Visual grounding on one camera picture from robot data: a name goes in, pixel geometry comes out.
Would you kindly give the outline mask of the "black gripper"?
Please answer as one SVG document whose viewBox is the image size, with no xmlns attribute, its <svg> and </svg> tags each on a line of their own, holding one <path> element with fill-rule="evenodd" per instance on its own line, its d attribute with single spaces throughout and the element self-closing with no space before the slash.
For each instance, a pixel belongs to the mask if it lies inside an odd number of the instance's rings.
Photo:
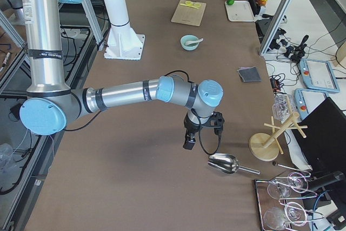
<svg viewBox="0 0 346 231">
<path fill-rule="evenodd" d="M 183 148 L 192 150 L 196 143 L 195 134 L 201 130 L 202 126 L 199 123 L 193 123 L 189 116 L 186 115 L 184 118 L 184 127 L 186 132 Z"/>
</svg>

